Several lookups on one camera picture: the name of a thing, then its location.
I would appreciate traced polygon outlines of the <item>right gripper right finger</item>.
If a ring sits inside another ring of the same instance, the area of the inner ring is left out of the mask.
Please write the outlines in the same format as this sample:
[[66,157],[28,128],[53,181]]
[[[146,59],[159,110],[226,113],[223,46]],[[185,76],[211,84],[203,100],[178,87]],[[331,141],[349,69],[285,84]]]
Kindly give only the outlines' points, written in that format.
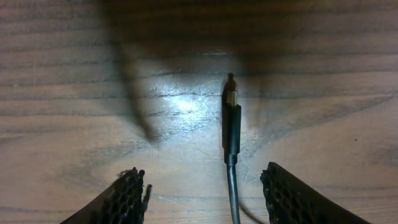
[[262,171],[261,182],[271,224],[369,224],[275,162]]

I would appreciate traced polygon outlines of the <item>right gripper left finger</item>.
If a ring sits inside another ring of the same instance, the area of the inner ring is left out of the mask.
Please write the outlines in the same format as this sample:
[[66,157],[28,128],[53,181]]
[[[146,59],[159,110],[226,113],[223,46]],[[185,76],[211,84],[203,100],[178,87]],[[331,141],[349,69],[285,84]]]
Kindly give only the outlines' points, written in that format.
[[152,185],[144,186],[144,170],[119,173],[90,203],[60,224],[143,224]]

